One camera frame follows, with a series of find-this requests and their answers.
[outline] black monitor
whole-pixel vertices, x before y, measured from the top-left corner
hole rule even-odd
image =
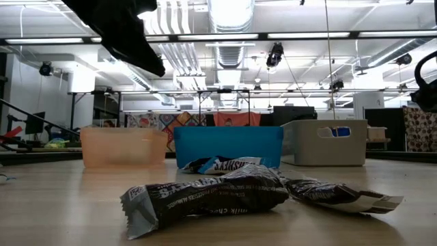
[[[46,117],[46,112],[34,113],[33,115],[44,119]],[[37,134],[37,133],[42,133],[43,131],[44,131],[44,122],[28,115],[26,120],[25,134],[26,135]]]

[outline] white wall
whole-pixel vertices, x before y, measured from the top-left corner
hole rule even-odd
[[[71,100],[67,95],[68,82],[61,80],[59,77],[43,77],[38,69],[24,64],[19,61],[16,55],[8,55],[7,88],[5,89],[7,96],[5,97],[11,104],[23,109],[29,113],[46,112],[45,119],[60,124],[68,125],[70,117]],[[12,114],[18,119],[26,120],[27,116],[19,113],[16,110],[3,108],[3,115]],[[1,132],[6,132],[7,118],[2,116]],[[25,123],[14,122],[12,128],[21,126],[23,132],[19,135],[25,139],[30,136],[25,136]],[[43,141],[48,139],[46,133],[42,134]]]

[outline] desk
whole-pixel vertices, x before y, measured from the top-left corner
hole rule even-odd
[[[437,245],[437,165],[367,160],[364,167],[293,167],[404,202],[387,215],[345,215],[286,201],[269,213],[186,218],[133,241],[119,196],[135,185],[189,181],[174,160],[147,169],[84,169],[82,161],[2,167],[0,245]]]

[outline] metal frame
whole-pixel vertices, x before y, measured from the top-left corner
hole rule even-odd
[[[418,35],[419,32],[429,32],[429,34]],[[361,36],[362,33],[381,33],[380,36]],[[317,37],[314,35],[315,33],[326,33],[325,31],[293,31],[293,32],[261,32],[261,33],[192,33],[192,34],[169,34],[169,35],[152,35],[146,36],[147,42],[153,44],[162,44],[162,43],[178,43],[178,42],[244,42],[244,41],[293,41],[293,40],[327,40],[325,37]],[[346,36],[336,36],[336,33],[348,33]],[[229,37],[229,34],[242,35],[241,38],[226,38]],[[273,38],[270,37],[269,34],[283,34],[284,36],[290,34],[300,34],[296,37],[288,37],[288,38]],[[437,38],[435,29],[409,29],[409,30],[360,30],[360,31],[330,31],[329,32],[330,40],[372,40],[372,39],[410,39],[410,38]],[[189,39],[186,38],[200,36],[199,38]],[[81,38],[82,42],[73,42],[73,43],[56,43],[56,42],[44,42],[38,44],[23,44],[23,43],[15,43],[11,44],[8,40],[35,40],[39,38],[0,38],[0,46],[37,46],[37,45],[69,45],[69,44],[100,44],[100,42],[93,41],[95,38],[100,38],[98,36],[82,36],[82,37],[40,37],[40,39],[50,40],[51,38]]]
[[[339,92],[343,93],[353,93],[353,92],[415,92],[417,89],[342,89]],[[197,94],[199,97],[199,114],[201,114],[201,104],[205,100],[202,100],[201,95],[207,93],[206,96],[209,97],[212,93],[217,94],[224,94],[224,93],[237,93],[241,95],[241,93],[247,93],[248,97],[244,98],[248,104],[248,112],[249,112],[249,124],[251,124],[250,119],[250,112],[251,112],[251,94],[252,93],[292,93],[292,94],[304,94],[304,93],[316,93],[316,92],[324,92],[324,93],[332,93],[332,90],[187,90],[187,91],[177,91],[177,90],[159,90],[159,91],[113,91],[112,94],[118,94],[119,100],[118,100],[118,112],[117,112],[117,127],[120,127],[119,119],[120,119],[120,113],[124,112],[123,110],[123,95],[148,95],[148,94]],[[74,106],[76,102],[76,95],[81,95],[81,98],[86,94],[95,94],[96,92],[70,92],[68,94],[72,95],[72,114],[71,114],[71,125],[70,128],[73,127],[74,122]]]

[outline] blue plastic bin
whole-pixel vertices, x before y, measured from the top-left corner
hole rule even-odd
[[[178,167],[200,158],[265,157],[268,167],[279,167],[282,127],[267,126],[185,126],[174,130]]]
[[[350,135],[350,129],[348,127],[339,127],[337,129],[332,128],[333,136],[337,137],[337,131],[339,133],[338,137],[347,137]]]

